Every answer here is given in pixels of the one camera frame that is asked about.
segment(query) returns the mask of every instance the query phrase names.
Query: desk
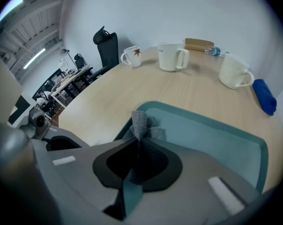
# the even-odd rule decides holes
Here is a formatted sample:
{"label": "desk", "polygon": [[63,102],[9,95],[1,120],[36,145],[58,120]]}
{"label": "desk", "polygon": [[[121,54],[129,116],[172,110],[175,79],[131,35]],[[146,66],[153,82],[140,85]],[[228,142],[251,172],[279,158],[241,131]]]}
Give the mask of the desk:
{"label": "desk", "polygon": [[111,142],[131,111],[159,101],[229,124],[263,138],[268,146],[264,191],[283,176],[283,125],[276,112],[265,114],[252,87],[231,90],[218,79],[223,58],[190,50],[187,69],[159,69],[157,48],[142,52],[143,63],[119,64],[81,92],[59,116],[59,127],[90,146]]}
{"label": "desk", "polygon": [[[66,106],[64,106],[57,98],[56,98],[56,95],[61,92],[62,90],[66,90],[66,92],[69,94],[70,91],[68,91],[66,89],[66,87],[70,84],[70,83],[73,83],[74,85],[74,80],[77,78],[77,77],[80,77],[82,76],[86,71],[87,69],[89,69],[90,66],[84,66],[81,71],[69,78],[67,78],[65,81],[62,82],[62,84],[55,90],[53,91],[50,95],[64,108],[66,108]],[[78,87],[76,85],[74,85],[75,89],[78,90],[78,92],[80,93],[81,90],[78,89]]]}

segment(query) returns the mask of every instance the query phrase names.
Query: gray cloth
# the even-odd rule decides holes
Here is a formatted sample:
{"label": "gray cloth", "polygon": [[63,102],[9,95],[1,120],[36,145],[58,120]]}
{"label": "gray cloth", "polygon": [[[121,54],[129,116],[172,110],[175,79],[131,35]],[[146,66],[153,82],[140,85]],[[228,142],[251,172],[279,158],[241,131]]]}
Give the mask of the gray cloth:
{"label": "gray cloth", "polygon": [[144,111],[133,111],[131,118],[132,126],[123,138],[136,137],[140,141],[143,137],[151,137],[162,140],[162,130],[155,126],[152,116],[147,116]]}

